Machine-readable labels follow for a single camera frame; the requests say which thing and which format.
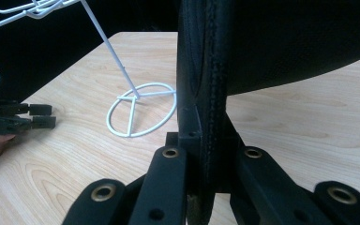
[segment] wood grain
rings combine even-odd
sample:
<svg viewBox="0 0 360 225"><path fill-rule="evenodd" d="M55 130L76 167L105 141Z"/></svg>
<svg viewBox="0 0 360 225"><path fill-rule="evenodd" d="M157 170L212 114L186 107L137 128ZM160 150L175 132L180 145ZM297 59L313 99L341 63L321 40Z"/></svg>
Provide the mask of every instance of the wood grain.
<svg viewBox="0 0 360 225"><path fill-rule="evenodd" d="M120 33L110 38L136 85L175 87L176 33ZM0 157L0 224L60 224L90 183L125 184L143 175L176 116L154 133L124 139L105 125L116 97L129 89L100 45L28 98L54 107L57 127L19 135ZM135 128L159 120L171 100L138 105ZM360 190L360 61L324 76L229 97L228 114L244 142L268 151L307 189L337 180ZM126 127L128 106L115 113ZM235 224L229 195L217 195L211 224Z"/></svg>

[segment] light wood tabletop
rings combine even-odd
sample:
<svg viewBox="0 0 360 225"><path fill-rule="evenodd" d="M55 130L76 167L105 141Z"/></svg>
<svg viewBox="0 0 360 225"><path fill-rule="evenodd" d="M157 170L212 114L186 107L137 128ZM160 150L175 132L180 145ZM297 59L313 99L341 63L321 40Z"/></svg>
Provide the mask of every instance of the light wood tabletop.
<svg viewBox="0 0 360 225"><path fill-rule="evenodd" d="M175 87L176 33L119 33L110 42L136 85ZM119 138L106 127L107 111L129 89L101 44L45 85L26 103L53 106L53 130L19 135L0 157L0 224L60 224L90 183L128 184L146 173L177 131L176 115L140 138ZM135 129L163 118L170 97L141 101ZM113 114L127 128L125 104ZM228 115L246 145L266 150L301 187L336 180L360 191L360 61L302 82L228 98ZM211 224L236 224L229 195L217 195Z"/></svg>

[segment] metal grommet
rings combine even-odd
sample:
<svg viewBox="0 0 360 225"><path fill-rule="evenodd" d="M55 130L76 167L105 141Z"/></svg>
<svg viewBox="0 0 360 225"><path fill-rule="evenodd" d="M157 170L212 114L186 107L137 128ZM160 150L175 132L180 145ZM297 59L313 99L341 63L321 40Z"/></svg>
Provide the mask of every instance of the metal grommet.
<svg viewBox="0 0 360 225"><path fill-rule="evenodd" d="M95 202L104 202L115 194L115 190L116 186L113 184L101 185L92 191L91 198Z"/></svg>
<svg viewBox="0 0 360 225"><path fill-rule="evenodd" d="M260 158L263 156L263 154L260 151L252 148L245 150L245 155L249 158Z"/></svg>
<svg viewBox="0 0 360 225"><path fill-rule="evenodd" d="M179 156L179 152L175 148L169 148L163 150L162 155L166 158L176 158Z"/></svg>
<svg viewBox="0 0 360 225"><path fill-rule="evenodd" d="M330 197L340 203L355 204L357 202L355 195L353 195L348 189L341 187L329 187L327 191Z"/></svg>

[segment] white metal rod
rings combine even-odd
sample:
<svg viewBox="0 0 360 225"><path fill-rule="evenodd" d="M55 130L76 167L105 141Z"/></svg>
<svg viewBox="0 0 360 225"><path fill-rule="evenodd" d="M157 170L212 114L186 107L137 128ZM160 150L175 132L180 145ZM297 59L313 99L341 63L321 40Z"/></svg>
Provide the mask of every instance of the white metal rod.
<svg viewBox="0 0 360 225"><path fill-rule="evenodd" d="M139 92L137 91L136 87L134 86L133 82L128 76L128 73L125 71L125 67L122 65L121 61L119 60L118 56L116 55L115 51L113 50L113 46L111 45L110 41L107 39L106 35L104 34L100 24L98 23L98 20L95 17L95 14L93 14L92 9L89 7L89 5L86 3L85 0L81 0L81 3L86 10L87 14L90 17L90 20L92 20L93 24L95 25L96 29L98 30L98 33L101 35L101 38L104 40L104 43L107 45L107 48L110 50L110 53L115 59L116 65L119 66L119 68L122 71L122 74L124 75L125 79L127 79L127 83L130 85L130 88L133 91L133 94L136 96L136 99L140 98Z"/></svg>
<svg viewBox="0 0 360 225"><path fill-rule="evenodd" d="M134 97L131 101L131 109L130 109L130 116L129 116L129 123L127 124L127 136L131 136L131 130L133 128L133 117L134 117L134 110L136 105L136 98Z"/></svg>
<svg viewBox="0 0 360 225"><path fill-rule="evenodd" d="M166 95L172 95L173 93L176 93L176 91L163 91L163 92L142 93L142 94L140 94L140 96L141 96L141 97L166 96Z"/></svg>

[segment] white wire stand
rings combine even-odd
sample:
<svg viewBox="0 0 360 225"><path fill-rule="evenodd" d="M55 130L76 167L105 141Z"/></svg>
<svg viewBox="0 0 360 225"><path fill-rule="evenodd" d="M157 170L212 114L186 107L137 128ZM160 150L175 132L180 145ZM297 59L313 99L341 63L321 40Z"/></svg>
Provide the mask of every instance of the white wire stand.
<svg viewBox="0 0 360 225"><path fill-rule="evenodd" d="M150 82L150 83L146 83L146 84L140 85L138 87L135 87L135 85L131 81L130 77L128 76L128 73L126 72L125 67L122 65L121 61L119 60L118 56L116 55L115 50L113 49L113 46L111 45L110 41L107 39L106 35L104 34L104 31L102 30L100 24L98 23L98 20L96 19L94 13L92 12L92 9L87 4L86 0L39 0L39 1L32 0L32 3L30 3L30 4L13 7L13 8L9 8L9 9L0 9L1 14L8 14L8 13L14 13L14 12L20 11L20 13L15 14L11 17L8 17L8 18L4 19L3 21L0 21L0 26L17 21L23 17L30 17L32 19L37 19L37 20L42 19L57 9L71 6L72 4L75 4L77 2L82 3L90 20L92 21L93 25L96 27L98 33L100 34L101 38L103 39L104 43L106 44L107 48L109 49L113 59L116 62L116 65L119 66L123 76L127 80L127 84L130 86L130 90L127 91L122 96L118 97L117 100L114 102L114 104L109 109L109 112L107 114L107 120L106 120L108 129L110 130L111 133L113 133L117 136L133 138L133 137L142 136L144 134L150 133L150 132L160 128L163 124L165 124L169 120L169 118L172 117L172 115L175 111L176 104L177 104L175 90L172 89L168 84L162 83L162 82ZM150 86L164 87L164 88L168 89L168 91L151 92L151 93L145 93L145 94L139 93L138 90L143 89L145 87L150 87ZM133 128L133 119L134 119L134 114L135 114L135 109L136 109L136 102L139 101L141 99L141 97L148 98L148 97L162 96L162 95L172 95L173 96L173 105L172 105L170 111L168 112L168 114L163 118L163 120L161 120L159 123L157 123L153 127L150 127L148 129L146 129L145 131L133 133L132 128ZM124 100L131 101L131 109L130 109L130 116L129 116L129 121L128 121L128 125L127 125L127 133L121 133L121 132L116 131L116 129L113 127L113 125L111 123L111 117L112 117L113 111Z"/></svg>

